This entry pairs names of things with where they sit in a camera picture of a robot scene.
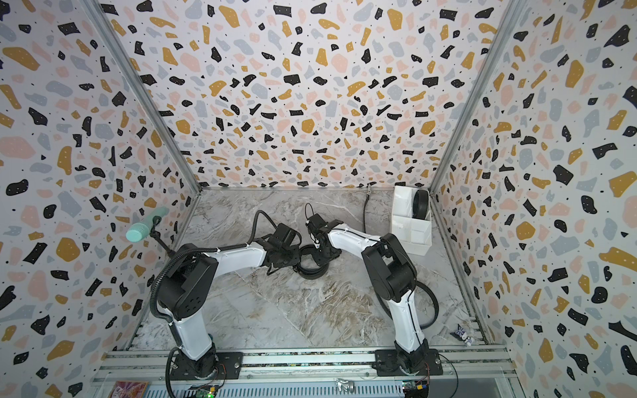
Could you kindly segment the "black belt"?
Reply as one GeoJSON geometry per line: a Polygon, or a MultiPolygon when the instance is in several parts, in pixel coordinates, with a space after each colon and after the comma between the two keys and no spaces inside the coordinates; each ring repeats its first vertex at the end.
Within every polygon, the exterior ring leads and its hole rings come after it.
{"type": "Polygon", "coordinates": [[[430,212],[430,194],[427,190],[415,191],[412,202],[412,217],[417,220],[426,220],[430,212]]]}
{"type": "MultiPolygon", "coordinates": [[[[370,197],[371,197],[371,187],[368,187],[368,191],[366,193],[366,199],[365,202],[363,204],[363,231],[366,232],[367,231],[367,206],[368,206],[368,202],[370,201],[370,197]]],[[[422,290],[424,293],[426,293],[429,296],[429,299],[432,302],[432,306],[434,309],[434,315],[433,317],[428,320],[425,323],[421,323],[420,324],[420,328],[421,330],[426,330],[428,328],[430,328],[431,326],[433,326],[436,321],[438,320],[439,314],[440,314],[440,304],[438,299],[436,298],[435,293],[423,282],[421,282],[420,280],[418,280],[416,282],[416,287],[419,288],[420,290],[422,290]]],[[[386,305],[385,301],[379,296],[376,295],[378,303],[381,305],[383,311],[385,312],[385,314],[391,318],[391,311],[388,308],[388,306],[386,305]]]]}
{"type": "Polygon", "coordinates": [[[300,262],[293,266],[293,270],[303,279],[317,280],[327,273],[329,263],[330,259],[324,257],[319,249],[304,245],[300,248],[300,262]]]}

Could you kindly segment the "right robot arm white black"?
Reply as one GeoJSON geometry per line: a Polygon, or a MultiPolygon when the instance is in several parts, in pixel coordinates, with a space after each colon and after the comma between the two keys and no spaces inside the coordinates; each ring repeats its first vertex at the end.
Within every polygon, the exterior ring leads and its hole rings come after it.
{"type": "Polygon", "coordinates": [[[325,274],[332,260],[346,251],[360,258],[375,294],[387,307],[395,328],[397,366],[407,375],[426,369],[431,353],[416,313],[414,293],[419,287],[416,267],[398,238],[389,233],[369,235],[353,230],[339,220],[327,222],[319,214],[305,225],[312,243],[301,248],[318,267],[305,270],[309,279],[325,274]]]}

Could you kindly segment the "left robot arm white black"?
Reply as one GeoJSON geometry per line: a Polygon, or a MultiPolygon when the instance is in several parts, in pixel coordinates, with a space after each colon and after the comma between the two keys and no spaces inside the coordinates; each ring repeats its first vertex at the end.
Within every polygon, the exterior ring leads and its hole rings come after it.
{"type": "Polygon", "coordinates": [[[248,268],[296,266],[301,243],[300,233],[258,210],[248,242],[217,248],[185,244],[169,255],[152,285],[149,308],[169,325],[176,343],[177,358],[168,363],[170,376],[183,371],[204,380],[219,372],[215,343],[202,315],[214,279],[248,268]]]}

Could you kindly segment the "white storage roll organizer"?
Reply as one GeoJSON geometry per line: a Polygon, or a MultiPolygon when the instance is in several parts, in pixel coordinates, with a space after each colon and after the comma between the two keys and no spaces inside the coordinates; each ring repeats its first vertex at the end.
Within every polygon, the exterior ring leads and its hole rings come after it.
{"type": "Polygon", "coordinates": [[[408,254],[425,256],[432,246],[431,196],[427,219],[414,219],[412,202],[415,191],[419,189],[423,188],[395,187],[391,207],[391,233],[398,238],[408,254]]]}

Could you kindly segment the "green microphone on black stand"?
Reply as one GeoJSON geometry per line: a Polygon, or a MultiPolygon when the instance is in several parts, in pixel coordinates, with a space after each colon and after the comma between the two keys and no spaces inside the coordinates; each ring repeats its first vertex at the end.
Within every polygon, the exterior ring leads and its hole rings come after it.
{"type": "Polygon", "coordinates": [[[127,230],[125,234],[126,239],[131,243],[137,243],[150,237],[166,251],[169,258],[172,258],[176,252],[164,242],[161,234],[156,230],[157,226],[168,214],[169,209],[167,209],[167,207],[156,208],[147,217],[140,222],[134,223],[129,230],[127,230]]]}

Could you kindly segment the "small crumpled wrapper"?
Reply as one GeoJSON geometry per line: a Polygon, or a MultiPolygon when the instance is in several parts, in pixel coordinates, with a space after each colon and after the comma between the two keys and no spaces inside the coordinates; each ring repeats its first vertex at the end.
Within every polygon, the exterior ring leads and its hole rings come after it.
{"type": "Polygon", "coordinates": [[[461,341],[467,347],[470,347],[474,344],[474,337],[460,324],[456,326],[456,330],[451,332],[451,336],[458,341],[461,341]]]}

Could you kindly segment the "pink printed card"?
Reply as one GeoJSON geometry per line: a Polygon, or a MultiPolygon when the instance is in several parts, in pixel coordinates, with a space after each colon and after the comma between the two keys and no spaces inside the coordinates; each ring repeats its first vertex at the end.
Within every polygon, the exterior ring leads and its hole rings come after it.
{"type": "Polygon", "coordinates": [[[116,381],[109,398],[143,398],[148,387],[147,381],[116,381]]]}

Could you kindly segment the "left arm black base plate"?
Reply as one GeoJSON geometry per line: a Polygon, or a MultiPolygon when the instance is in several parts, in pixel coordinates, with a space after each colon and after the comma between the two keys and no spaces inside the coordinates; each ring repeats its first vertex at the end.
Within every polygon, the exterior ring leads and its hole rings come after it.
{"type": "Polygon", "coordinates": [[[207,353],[194,361],[178,352],[172,360],[172,381],[236,380],[242,369],[243,353],[207,353]]]}

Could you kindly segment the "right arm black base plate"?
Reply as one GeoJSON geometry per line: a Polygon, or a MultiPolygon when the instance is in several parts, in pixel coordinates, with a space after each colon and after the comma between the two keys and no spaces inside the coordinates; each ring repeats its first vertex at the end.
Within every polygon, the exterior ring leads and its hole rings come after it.
{"type": "Polygon", "coordinates": [[[401,348],[378,349],[374,352],[372,368],[378,376],[441,376],[443,369],[440,355],[432,348],[418,349],[412,353],[401,348]]]}

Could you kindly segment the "aluminium mounting rail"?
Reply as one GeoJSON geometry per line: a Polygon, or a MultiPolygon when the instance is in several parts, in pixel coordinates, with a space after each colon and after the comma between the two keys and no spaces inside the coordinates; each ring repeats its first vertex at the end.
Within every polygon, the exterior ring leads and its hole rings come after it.
{"type": "MultiPolygon", "coordinates": [[[[279,348],[220,350],[243,353],[239,382],[415,380],[419,376],[378,376],[372,368],[380,348],[279,348]]],[[[499,345],[437,346],[443,374],[435,379],[501,379],[518,377],[507,350],[499,345]]]]}

